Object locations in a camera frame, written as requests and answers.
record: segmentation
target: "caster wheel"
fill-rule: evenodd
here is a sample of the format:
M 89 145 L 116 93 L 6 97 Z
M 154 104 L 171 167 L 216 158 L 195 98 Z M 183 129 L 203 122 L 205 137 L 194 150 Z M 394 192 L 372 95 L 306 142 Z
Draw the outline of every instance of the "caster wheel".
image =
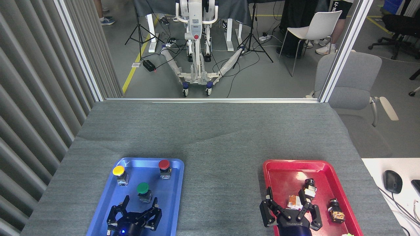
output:
M 206 95 L 207 95 L 207 96 L 210 96 L 210 94 L 211 94 L 211 88 L 206 89 Z
M 184 97 L 188 96 L 188 89 L 183 89 L 182 94 L 184 95 Z

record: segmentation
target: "green button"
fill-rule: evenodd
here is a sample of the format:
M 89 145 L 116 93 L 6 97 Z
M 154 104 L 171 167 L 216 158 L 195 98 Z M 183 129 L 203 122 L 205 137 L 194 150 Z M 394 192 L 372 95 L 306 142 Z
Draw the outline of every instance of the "green button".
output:
M 149 191 L 149 185 L 145 182 L 143 183 L 139 183 L 139 185 L 137 185 L 137 192 L 140 194 L 145 194 L 147 193 L 147 191 Z

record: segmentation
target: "tripod stand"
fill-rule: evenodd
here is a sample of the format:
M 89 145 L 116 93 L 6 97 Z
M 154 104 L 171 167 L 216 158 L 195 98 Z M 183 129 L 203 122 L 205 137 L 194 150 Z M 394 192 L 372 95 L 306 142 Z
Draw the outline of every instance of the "tripod stand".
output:
M 127 39 L 127 41 L 126 41 L 126 43 L 124 45 L 126 45 L 130 39 L 138 42 L 139 43 L 139 51 L 140 51 L 140 61 L 141 61 L 142 60 L 142 45 L 144 43 L 147 43 L 148 41 L 150 41 L 152 39 L 155 39 L 155 38 L 157 40 L 161 41 L 163 44 L 165 44 L 165 42 L 162 41 L 161 39 L 159 39 L 158 34 L 153 34 L 147 28 L 143 27 L 142 24 L 140 24 L 139 15 L 137 13 L 136 6 L 134 6 L 134 11 L 136 12 L 137 25 L 134 28 L 134 30 L 131 32 L 130 37 Z M 132 38 L 132 36 L 133 36 L 134 32 L 136 31 L 136 29 L 138 29 L 138 32 L 139 32 L 139 40 L 137 40 L 135 38 Z M 143 41 L 143 35 L 142 35 L 142 30 L 141 29 L 144 29 L 145 31 L 147 31 L 150 34 L 150 39 L 147 39 L 147 40 Z
M 238 48 L 240 48 L 241 46 L 244 46 L 244 50 L 242 52 L 242 54 L 246 53 L 246 52 L 264 52 L 267 57 L 271 60 L 272 63 L 273 60 L 271 59 L 271 57 L 268 55 L 268 53 L 264 50 L 264 48 L 261 46 L 260 42 L 258 41 L 258 39 L 254 36 L 253 31 L 254 31 L 254 19 L 255 19 L 255 6 L 257 5 L 257 3 L 254 2 L 254 6 L 252 7 L 252 23 L 251 23 L 251 32 L 249 32 L 249 35 L 243 40 L 243 42 L 241 44 L 239 44 Z M 251 41 L 252 38 L 255 39 L 255 41 L 258 43 L 258 46 L 262 49 L 262 51 L 260 50 L 255 50 L 251 48 Z

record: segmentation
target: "small electronic component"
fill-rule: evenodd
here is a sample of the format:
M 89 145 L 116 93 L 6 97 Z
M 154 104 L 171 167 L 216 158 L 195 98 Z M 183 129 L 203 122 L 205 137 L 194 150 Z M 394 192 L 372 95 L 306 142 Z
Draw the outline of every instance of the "small electronic component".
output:
M 152 201 L 152 191 L 149 189 L 148 183 L 139 183 L 137 185 L 137 192 L 139 193 L 139 199 L 143 203 L 150 203 Z
M 129 183 L 129 176 L 122 165 L 114 167 L 112 174 L 117 177 L 117 184 L 119 186 L 125 186 Z
M 300 202 L 299 196 L 295 196 L 295 195 L 289 196 L 289 202 L 287 203 L 287 207 L 290 209 L 295 209 L 295 210 L 302 209 L 303 205 Z
M 161 160 L 159 162 L 160 178 L 161 179 L 170 179 L 172 168 L 168 160 Z
M 303 193 L 305 194 L 305 197 L 312 201 L 315 197 L 316 190 L 314 179 L 306 179 L 305 184 L 303 185 Z
M 328 211 L 331 214 L 331 219 L 336 223 L 343 223 L 346 220 L 344 213 L 342 212 L 339 202 L 336 198 L 329 201 L 330 205 Z

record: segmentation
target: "black robotic gripper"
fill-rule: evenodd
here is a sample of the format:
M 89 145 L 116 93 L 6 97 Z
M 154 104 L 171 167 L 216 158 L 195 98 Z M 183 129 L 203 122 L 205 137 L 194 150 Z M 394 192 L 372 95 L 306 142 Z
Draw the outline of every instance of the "black robotic gripper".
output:
M 311 189 L 315 189 L 313 179 L 305 180 L 305 185 L 299 190 L 299 198 L 303 205 L 301 210 L 282 208 L 273 200 L 273 192 L 271 187 L 268 187 L 266 199 L 260 204 L 264 226 L 268 227 L 271 224 L 277 225 L 278 232 L 281 236 L 312 236 L 310 229 L 318 231 L 322 227 L 322 220 L 319 207 L 311 203 L 314 196 L 305 194 L 305 192 L 310 190 L 307 189 L 309 186 Z M 312 216 L 312 222 L 309 222 L 305 217 L 307 211 Z
M 158 227 L 160 218 L 162 217 L 162 210 L 158 206 L 158 198 L 155 197 L 151 208 L 143 212 L 127 212 L 126 207 L 129 203 L 129 196 L 127 195 L 124 201 L 118 206 L 112 206 L 109 212 L 107 224 L 107 236 L 140 236 L 144 228 L 155 231 Z M 118 213 L 122 217 L 116 220 Z

